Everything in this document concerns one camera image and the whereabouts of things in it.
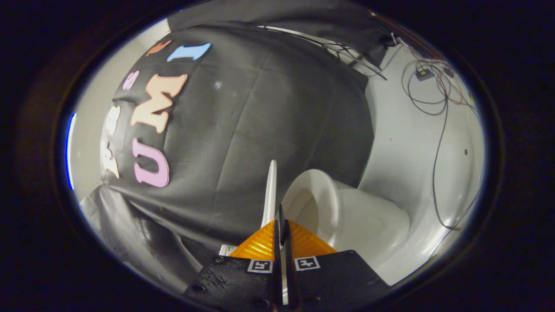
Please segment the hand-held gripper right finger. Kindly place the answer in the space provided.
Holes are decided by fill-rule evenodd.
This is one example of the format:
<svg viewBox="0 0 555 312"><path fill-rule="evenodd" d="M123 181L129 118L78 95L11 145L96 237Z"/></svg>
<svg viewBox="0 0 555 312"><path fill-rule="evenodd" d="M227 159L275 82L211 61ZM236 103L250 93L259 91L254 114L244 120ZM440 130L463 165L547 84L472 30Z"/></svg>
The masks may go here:
<svg viewBox="0 0 555 312"><path fill-rule="evenodd" d="M354 250L335 251L294 221L286 221L287 287L295 311L365 311L391 287Z"/></svg>

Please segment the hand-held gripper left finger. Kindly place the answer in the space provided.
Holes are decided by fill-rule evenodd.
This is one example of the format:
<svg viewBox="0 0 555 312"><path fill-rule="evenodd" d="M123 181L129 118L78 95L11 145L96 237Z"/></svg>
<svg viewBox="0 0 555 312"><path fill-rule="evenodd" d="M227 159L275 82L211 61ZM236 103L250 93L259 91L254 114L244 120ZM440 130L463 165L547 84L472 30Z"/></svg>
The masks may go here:
<svg viewBox="0 0 555 312"><path fill-rule="evenodd" d="M210 311L276 311L283 306L280 257L286 220L281 204L272 226L273 260L216 256L202 268L184 297Z"/></svg>

